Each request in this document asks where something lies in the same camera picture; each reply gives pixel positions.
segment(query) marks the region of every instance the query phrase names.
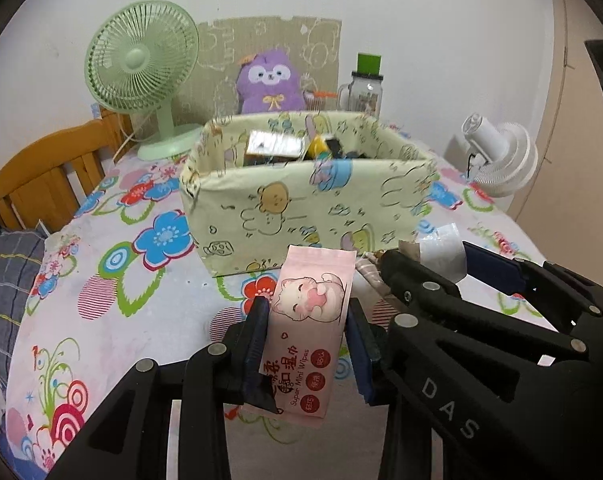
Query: storage box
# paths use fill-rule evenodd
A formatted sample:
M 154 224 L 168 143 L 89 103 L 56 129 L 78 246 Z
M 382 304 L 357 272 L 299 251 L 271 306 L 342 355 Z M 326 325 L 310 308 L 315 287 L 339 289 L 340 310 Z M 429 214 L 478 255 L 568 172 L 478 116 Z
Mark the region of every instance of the storage box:
M 344 153 L 243 166 L 251 131 L 333 133 Z M 288 245 L 375 251 L 415 237 L 435 161 L 377 119 L 284 112 L 209 121 L 182 170 L 184 212 L 213 276 L 281 267 Z

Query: red circle label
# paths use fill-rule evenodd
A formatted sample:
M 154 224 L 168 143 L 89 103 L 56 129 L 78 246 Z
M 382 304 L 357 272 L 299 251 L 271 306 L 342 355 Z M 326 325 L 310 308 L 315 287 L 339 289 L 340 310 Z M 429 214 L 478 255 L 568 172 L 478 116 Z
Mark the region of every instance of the red circle label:
M 306 413 L 315 413 L 319 409 L 319 399 L 314 395 L 304 395 L 300 400 L 300 407 Z
M 326 378 L 319 372 L 311 372 L 306 377 L 306 386 L 313 392 L 318 392 L 326 386 Z
M 320 348 L 310 355 L 310 362 L 315 368 L 325 368 L 330 362 L 330 354 L 328 351 Z

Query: white wall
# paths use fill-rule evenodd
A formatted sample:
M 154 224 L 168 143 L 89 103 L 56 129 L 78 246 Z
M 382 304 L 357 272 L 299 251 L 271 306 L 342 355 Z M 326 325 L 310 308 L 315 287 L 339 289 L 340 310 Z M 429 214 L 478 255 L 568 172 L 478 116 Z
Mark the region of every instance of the white wall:
M 23 146 L 89 120 L 86 46 L 133 0 L 27 0 L 0 37 L 0 167 Z M 279 14 L 342 20 L 341 82 L 382 54 L 382 116 L 443 154 L 478 111 L 536 135 L 550 80 L 552 0 L 172 0 L 195 21 Z

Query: fan stand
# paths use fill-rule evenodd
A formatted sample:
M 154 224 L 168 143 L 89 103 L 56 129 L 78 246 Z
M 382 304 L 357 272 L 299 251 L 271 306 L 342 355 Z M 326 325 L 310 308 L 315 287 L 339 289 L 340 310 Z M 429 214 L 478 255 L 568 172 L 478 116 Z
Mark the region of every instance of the fan stand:
M 157 160 L 189 152 L 203 129 L 201 124 L 175 126 L 170 99 L 157 108 L 157 125 L 157 133 L 140 143 L 137 156 L 141 160 Z

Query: fan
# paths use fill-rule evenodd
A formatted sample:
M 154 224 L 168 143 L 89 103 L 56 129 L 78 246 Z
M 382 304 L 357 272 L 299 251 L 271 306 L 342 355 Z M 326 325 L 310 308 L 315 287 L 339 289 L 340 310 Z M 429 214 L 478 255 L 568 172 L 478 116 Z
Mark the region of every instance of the fan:
M 485 117 L 472 114 L 461 129 L 470 144 L 469 173 L 486 194 L 511 195 L 533 177 L 537 146 L 521 124 L 493 126 Z
M 190 150 L 200 124 L 175 126 L 173 95 L 192 72 L 199 51 L 197 26 L 171 2 L 144 0 L 108 18 L 86 51 L 86 85 L 105 108 L 132 114 L 157 111 L 158 132 L 140 145 L 154 160 Z

